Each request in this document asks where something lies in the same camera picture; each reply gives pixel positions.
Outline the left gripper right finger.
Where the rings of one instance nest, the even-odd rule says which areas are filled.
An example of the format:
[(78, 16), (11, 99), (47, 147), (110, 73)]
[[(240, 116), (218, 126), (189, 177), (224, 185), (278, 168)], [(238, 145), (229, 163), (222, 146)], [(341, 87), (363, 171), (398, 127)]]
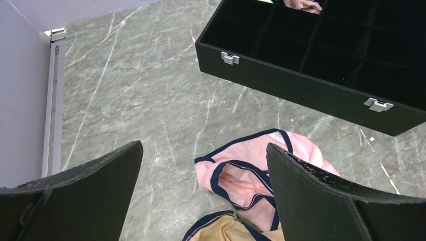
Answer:
[(359, 185), (268, 144), (285, 240), (425, 240), (425, 199)]

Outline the black compartment storage box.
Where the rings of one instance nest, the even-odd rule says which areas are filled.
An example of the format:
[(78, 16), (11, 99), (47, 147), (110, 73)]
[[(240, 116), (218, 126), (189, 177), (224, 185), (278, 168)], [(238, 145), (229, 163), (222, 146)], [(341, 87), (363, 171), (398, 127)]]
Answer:
[(397, 136), (425, 123), (425, 1), (222, 1), (202, 72)]

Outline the pink underwear navy trim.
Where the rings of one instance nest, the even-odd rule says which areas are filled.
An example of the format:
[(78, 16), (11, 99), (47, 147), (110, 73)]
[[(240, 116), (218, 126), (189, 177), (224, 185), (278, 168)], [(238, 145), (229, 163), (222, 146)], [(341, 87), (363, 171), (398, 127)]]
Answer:
[(199, 186), (227, 200), (262, 232), (276, 230), (280, 223), (266, 160), (269, 143), (338, 175), (310, 139), (280, 129), (238, 138), (194, 160)]

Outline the beige underwear navy trim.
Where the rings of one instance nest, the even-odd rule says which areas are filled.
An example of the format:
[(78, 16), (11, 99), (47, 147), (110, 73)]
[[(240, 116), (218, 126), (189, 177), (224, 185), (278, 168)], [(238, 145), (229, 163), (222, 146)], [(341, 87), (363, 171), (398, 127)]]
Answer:
[(244, 221), (233, 211), (219, 211), (199, 219), (184, 235), (184, 241), (262, 241), (284, 240), (282, 228), (260, 232)]

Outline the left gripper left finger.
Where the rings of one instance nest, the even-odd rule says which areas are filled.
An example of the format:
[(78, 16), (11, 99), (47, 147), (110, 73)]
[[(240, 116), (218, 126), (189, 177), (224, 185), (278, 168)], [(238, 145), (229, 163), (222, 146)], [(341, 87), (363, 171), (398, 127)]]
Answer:
[(142, 164), (130, 142), (97, 159), (1, 188), (1, 240), (119, 240)]

